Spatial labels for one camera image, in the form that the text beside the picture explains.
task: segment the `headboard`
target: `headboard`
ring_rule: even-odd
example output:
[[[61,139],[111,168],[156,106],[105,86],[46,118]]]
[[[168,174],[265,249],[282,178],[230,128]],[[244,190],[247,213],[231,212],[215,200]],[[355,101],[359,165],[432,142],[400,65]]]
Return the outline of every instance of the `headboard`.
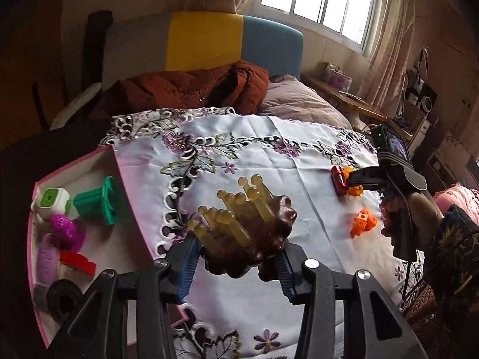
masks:
[[[108,29],[102,86],[152,71],[210,69],[239,59],[270,76],[299,78],[303,35],[252,16],[219,12],[173,12],[135,17]]]

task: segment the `teal plastic toy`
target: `teal plastic toy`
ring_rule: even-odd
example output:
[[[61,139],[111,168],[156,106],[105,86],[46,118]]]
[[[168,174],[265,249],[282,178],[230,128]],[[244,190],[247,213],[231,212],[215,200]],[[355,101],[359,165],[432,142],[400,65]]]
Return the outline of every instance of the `teal plastic toy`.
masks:
[[[116,195],[113,177],[106,177],[101,188],[77,194],[73,199],[73,205],[80,217],[103,216],[105,224],[115,224]]]

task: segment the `window frame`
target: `window frame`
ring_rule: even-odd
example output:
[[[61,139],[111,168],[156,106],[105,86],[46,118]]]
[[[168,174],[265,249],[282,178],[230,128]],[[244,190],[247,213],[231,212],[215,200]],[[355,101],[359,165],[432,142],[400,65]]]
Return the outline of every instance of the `window frame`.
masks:
[[[322,24],[322,22],[324,21],[324,16],[326,13],[328,0],[324,0],[323,10],[322,12],[321,10],[319,11],[319,14],[321,14],[320,22],[315,22],[314,20],[310,20],[306,17],[295,14],[294,9],[296,5],[296,0],[292,0],[291,8],[289,12],[283,11],[281,9],[273,8],[273,7],[268,7],[266,5],[263,5],[261,1],[262,0],[254,1],[253,11],[252,11],[252,14],[254,16],[263,17],[264,19],[273,19],[274,21],[278,21],[286,25],[300,26],[300,27],[306,28],[307,30],[317,32],[320,35],[326,36],[329,39],[332,39],[336,41],[337,43],[340,43],[361,55],[364,55],[366,50],[366,44],[370,36],[373,12],[375,12],[376,4],[378,2],[377,0],[372,0],[371,3],[369,4],[369,12],[367,16],[365,31],[363,34],[363,40],[361,44],[358,44],[354,40],[351,40],[347,38],[346,36],[342,35],[341,32],[332,30],[331,28]],[[348,5],[349,5],[349,0],[347,0],[346,2],[346,9],[344,10],[344,16],[342,18],[340,31],[342,31],[342,29],[344,28],[344,21],[346,19]]]

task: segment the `camera screen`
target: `camera screen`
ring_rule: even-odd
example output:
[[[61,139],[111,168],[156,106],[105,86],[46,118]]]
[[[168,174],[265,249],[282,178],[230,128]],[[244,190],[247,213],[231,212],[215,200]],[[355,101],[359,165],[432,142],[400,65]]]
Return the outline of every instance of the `camera screen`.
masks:
[[[391,152],[399,158],[409,161],[408,149],[406,148],[402,140],[392,133],[387,132],[386,134],[387,140],[389,141],[389,146],[391,148]]]

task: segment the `red-brown blanket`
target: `red-brown blanket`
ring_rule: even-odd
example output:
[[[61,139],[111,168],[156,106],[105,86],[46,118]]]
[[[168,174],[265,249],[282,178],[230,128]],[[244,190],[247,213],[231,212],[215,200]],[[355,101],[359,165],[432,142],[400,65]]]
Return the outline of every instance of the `red-brown blanket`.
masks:
[[[268,72],[245,61],[211,70],[147,73],[117,81],[103,93],[92,116],[224,106],[246,115],[256,112],[267,88]]]

